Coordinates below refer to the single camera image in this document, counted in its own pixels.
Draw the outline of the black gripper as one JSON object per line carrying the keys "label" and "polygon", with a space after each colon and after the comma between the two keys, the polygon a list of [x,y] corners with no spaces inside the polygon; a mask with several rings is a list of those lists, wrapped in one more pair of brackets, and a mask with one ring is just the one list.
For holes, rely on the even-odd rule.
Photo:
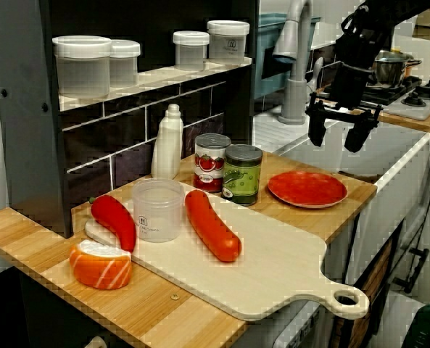
{"label": "black gripper", "polygon": [[344,147],[350,152],[362,149],[370,132],[379,125],[381,107],[362,107],[363,92],[372,70],[354,68],[345,63],[337,70],[329,96],[310,93],[306,114],[310,118],[308,136],[321,146],[326,134],[326,119],[355,124],[349,129]]}

